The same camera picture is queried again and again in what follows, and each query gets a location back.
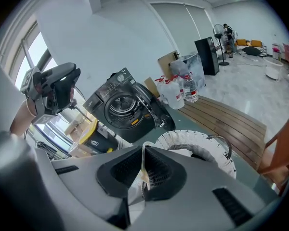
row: standing fan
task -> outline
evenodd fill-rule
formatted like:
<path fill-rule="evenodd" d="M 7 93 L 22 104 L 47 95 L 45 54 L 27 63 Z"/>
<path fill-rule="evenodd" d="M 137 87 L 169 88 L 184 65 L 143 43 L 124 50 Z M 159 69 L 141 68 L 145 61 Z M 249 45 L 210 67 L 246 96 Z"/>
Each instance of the standing fan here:
<path fill-rule="evenodd" d="M 222 48 L 222 44 L 221 44 L 221 38 L 224 34 L 224 27 L 221 24 L 216 24 L 213 28 L 213 34 L 215 36 L 216 39 L 218 39 L 220 46 L 221 46 L 221 51 L 222 51 L 222 57 L 223 57 L 223 48 Z M 218 63 L 221 66 L 226 66 L 229 65 L 228 62 L 225 62 L 224 58 L 223 61 Z"/>

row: sofa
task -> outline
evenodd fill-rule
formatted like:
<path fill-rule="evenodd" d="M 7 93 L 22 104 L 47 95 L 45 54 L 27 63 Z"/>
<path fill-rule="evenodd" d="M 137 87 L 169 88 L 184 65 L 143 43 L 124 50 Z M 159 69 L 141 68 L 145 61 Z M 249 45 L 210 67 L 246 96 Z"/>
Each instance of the sofa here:
<path fill-rule="evenodd" d="M 236 51 L 241 55 L 267 56 L 266 46 L 259 40 L 236 40 Z"/>

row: chair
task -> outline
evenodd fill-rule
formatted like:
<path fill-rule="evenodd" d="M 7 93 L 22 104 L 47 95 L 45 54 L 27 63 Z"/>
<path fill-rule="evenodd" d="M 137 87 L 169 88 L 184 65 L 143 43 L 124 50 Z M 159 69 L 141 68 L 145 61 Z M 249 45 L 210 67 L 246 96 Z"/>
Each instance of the chair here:
<path fill-rule="evenodd" d="M 274 153 L 266 150 L 276 141 Z M 282 194 L 289 177 L 289 119 L 283 128 L 265 145 L 257 172 L 273 181 Z"/>

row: plastic bag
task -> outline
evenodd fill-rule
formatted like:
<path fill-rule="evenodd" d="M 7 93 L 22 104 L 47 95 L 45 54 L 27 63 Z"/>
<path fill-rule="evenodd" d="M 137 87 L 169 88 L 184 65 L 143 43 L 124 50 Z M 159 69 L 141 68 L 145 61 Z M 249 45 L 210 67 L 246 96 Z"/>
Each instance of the plastic bag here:
<path fill-rule="evenodd" d="M 206 82 L 199 54 L 186 55 L 170 63 L 174 75 L 184 77 L 192 72 L 191 78 L 195 81 L 197 90 L 202 89 Z"/>

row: yellow cushion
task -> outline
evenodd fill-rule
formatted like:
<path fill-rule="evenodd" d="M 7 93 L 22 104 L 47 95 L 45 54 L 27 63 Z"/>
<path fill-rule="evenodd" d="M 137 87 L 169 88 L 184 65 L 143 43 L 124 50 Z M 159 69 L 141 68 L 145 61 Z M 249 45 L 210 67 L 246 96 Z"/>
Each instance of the yellow cushion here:
<path fill-rule="evenodd" d="M 246 40 L 245 39 L 237 39 L 236 42 L 237 42 L 237 45 L 246 46 Z"/>
<path fill-rule="evenodd" d="M 259 40 L 252 40 L 251 45 L 253 47 L 262 47 L 261 41 L 259 41 Z"/>

